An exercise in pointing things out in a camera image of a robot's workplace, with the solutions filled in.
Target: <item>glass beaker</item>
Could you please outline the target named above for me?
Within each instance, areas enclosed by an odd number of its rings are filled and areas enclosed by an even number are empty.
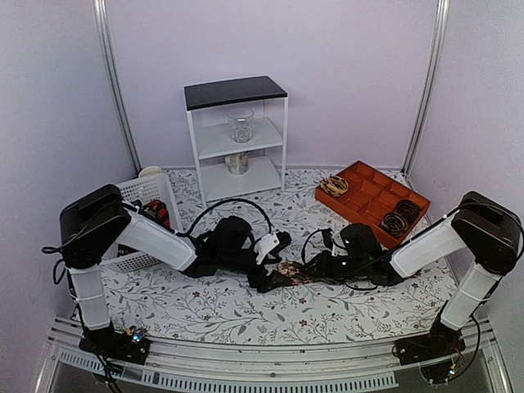
[[[229,128],[231,138],[236,143],[246,143],[251,140],[253,135],[253,115],[251,109],[233,109],[228,113]]]

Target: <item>table surface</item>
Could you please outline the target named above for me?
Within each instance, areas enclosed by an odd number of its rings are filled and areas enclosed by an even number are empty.
[[[277,230],[287,230],[293,243],[281,253],[300,260],[305,238],[317,228],[335,232],[348,223],[314,199],[314,188],[331,172],[324,169],[287,171],[285,192],[270,190],[246,198],[258,203]],[[386,174],[404,182],[399,173]],[[185,228],[202,211],[193,170],[168,172]],[[214,228],[219,218],[239,215],[259,236],[267,232],[252,206],[223,205],[207,215],[195,234]],[[427,226],[422,221],[417,233]],[[319,252],[320,236],[307,248]],[[102,270],[106,300],[117,328],[145,327],[154,337],[243,345],[313,345],[346,343],[426,332],[456,285],[447,263],[428,265],[394,287],[354,291],[346,286],[311,283],[259,294],[246,276],[219,271],[214,277],[188,278],[165,264],[131,273]],[[367,287],[367,282],[354,282]]]

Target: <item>rope coil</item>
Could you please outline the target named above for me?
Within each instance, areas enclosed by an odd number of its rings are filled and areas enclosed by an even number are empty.
[[[350,189],[349,184],[340,176],[329,176],[320,182],[320,188],[328,195],[338,198]]]

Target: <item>metal pole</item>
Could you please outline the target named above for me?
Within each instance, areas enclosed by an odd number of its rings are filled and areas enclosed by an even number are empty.
[[[124,142],[128,149],[129,158],[133,163],[135,172],[138,174],[142,169],[140,157],[138,156],[137,146],[134,142],[133,132],[129,125],[129,118],[125,110],[124,96],[120,88],[118,74],[116,72],[115,55],[113,53],[113,46],[111,44],[111,36],[109,32],[109,23],[107,21],[106,1],[93,0],[95,8],[95,20],[97,22],[98,37],[100,39],[100,46],[102,48],[102,55],[106,64],[107,76],[109,78],[111,93],[113,101],[115,102],[116,113],[120,122],[120,128],[124,136]]]
[[[435,29],[433,31],[433,42],[431,45],[431,56],[429,66],[427,68],[426,81],[424,83],[424,90],[422,92],[422,99],[418,107],[417,119],[413,133],[411,135],[411,141],[409,142],[408,152],[404,159],[402,166],[402,172],[409,176],[415,156],[417,155],[418,145],[422,138],[422,131],[424,124],[426,123],[427,112],[429,110],[429,104],[431,100],[431,93],[433,92],[433,86],[435,84],[436,72],[440,61],[440,53],[444,45],[445,27],[448,20],[449,0],[439,0],[436,9],[436,21]]]

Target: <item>orange organizer tray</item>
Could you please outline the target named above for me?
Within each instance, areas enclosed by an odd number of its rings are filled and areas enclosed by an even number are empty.
[[[315,198],[351,223],[369,225],[377,240],[387,248],[398,246],[426,214],[430,201],[392,178],[366,165],[355,162],[338,174],[344,178],[350,189],[335,198],[320,187],[315,191]],[[408,225],[401,237],[393,237],[380,227],[384,216],[392,213],[399,201],[408,200],[420,208],[418,217]]]

